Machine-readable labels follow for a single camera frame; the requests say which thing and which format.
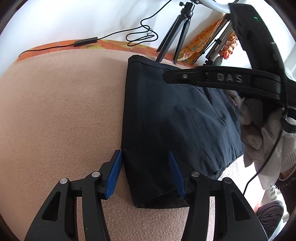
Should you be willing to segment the dark sleeved right forearm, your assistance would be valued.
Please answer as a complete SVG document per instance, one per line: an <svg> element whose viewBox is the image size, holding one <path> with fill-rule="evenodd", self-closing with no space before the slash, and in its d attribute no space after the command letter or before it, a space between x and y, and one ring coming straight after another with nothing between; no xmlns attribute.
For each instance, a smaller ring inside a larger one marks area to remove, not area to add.
<svg viewBox="0 0 296 241"><path fill-rule="evenodd" d="M295 173L293 173L286 180L278 179L275 185L277 189L279 189L280 192L282 193L285 200L288 214L291 216L295 209L295 203L296 203Z"/></svg>

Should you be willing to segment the white gloved right hand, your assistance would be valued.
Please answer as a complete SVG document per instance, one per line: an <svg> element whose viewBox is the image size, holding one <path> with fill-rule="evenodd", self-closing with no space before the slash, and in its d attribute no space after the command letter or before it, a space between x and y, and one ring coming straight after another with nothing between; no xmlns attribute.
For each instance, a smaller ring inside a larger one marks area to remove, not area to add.
<svg viewBox="0 0 296 241"><path fill-rule="evenodd" d="M271 101L241 98L234 90L226 92L239 107L245 167L255 166L262 189L266 190L280 174L295 167L295 133L283 131L276 142L283 109Z"/></svg>

